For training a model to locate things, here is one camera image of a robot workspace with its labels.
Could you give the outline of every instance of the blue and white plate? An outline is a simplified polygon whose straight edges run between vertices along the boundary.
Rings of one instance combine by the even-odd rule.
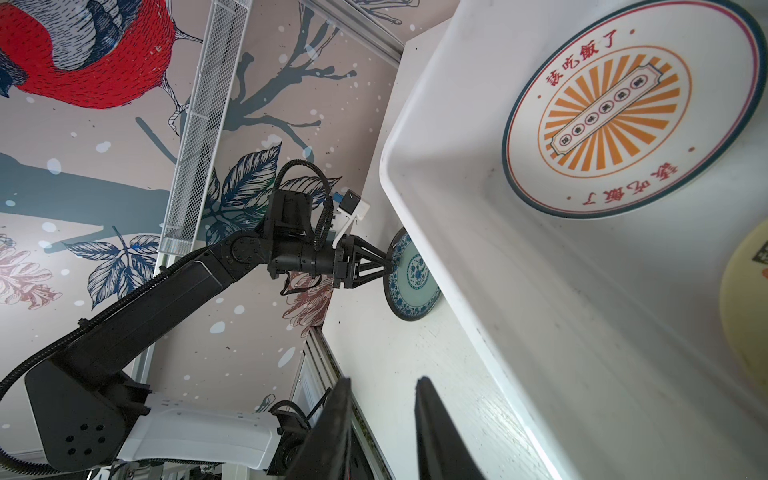
[[[440,298],[440,288],[405,228],[392,239],[387,258],[394,267],[392,273],[384,276],[389,308],[403,320],[422,318]]]

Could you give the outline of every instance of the orange sunburst pattern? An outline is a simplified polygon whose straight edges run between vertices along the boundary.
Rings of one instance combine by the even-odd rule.
[[[687,66],[673,52],[612,52],[576,72],[552,98],[539,126],[540,150],[563,175],[612,174],[661,145],[689,98]]]

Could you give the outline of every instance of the white table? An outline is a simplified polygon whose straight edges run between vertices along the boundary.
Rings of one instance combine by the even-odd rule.
[[[379,183],[379,159],[392,125],[449,21],[406,43],[362,198],[371,204],[352,233],[382,250],[402,227]],[[483,366],[451,307],[440,299],[416,322],[389,309],[381,281],[335,290],[323,327],[392,473],[418,478],[416,380],[428,376],[488,480],[550,478],[525,427]]]

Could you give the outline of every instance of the plate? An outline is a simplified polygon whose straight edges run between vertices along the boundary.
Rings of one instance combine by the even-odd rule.
[[[392,239],[387,251],[393,270],[384,276],[384,295],[395,315],[403,320],[418,320],[440,298],[440,288],[405,228]]]
[[[507,178],[558,217],[634,210],[709,167],[765,83],[765,35],[740,6],[631,5],[574,36],[528,82],[505,129]]]
[[[720,284],[720,319],[730,348],[768,395],[768,220],[728,261]]]

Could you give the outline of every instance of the painted wall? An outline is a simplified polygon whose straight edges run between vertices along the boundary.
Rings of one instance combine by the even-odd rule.
[[[154,268],[210,0],[106,4],[0,3],[2,376]],[[20,384],[0,445],[39,448]]]
[[[395,75],[299,2],[261,2],[247,27],[200,241],[255,227],[289,159],[313,161],[334,190],[362,191]],[[312,175],[295,167],[283,187],[319,195]],[[332,289],[323,278],[281,296],[284,278],[260,266],[174,329],[157,344],[153,388],[236,411],[288,398],[302,337],[323,321]],[[313,282],[299,275],[292,285]]]
[[[123,0],[117,12],[91,3],[79,11],[90,30],[78,36],[67,12],[54,12],[70,4],[80,5],[0,1],[2,375],[151,275],[200,52],[194,37],[210,7],[187,0],[171,17],[164,0]],[[394,5],[387,15],[402,21],[388,28],[406,40],[454,7]],[[321,166],[335,190],[361,191],[395,73],[294,0],[256,5],[200,242],[255,225],[290,158]],[[314,193],[309,175],[293,169],[284,187]],[[282,287],[257,269],[185,320],[157,345],[153,389],[248,411],[286,398],[302,335],[323,321],[332,291],[328,279],[288,297]],[[0,404],[0,445],[39,448],[21,386]]]
[[[453,16],[458,0],[352,0],[403,43]]]

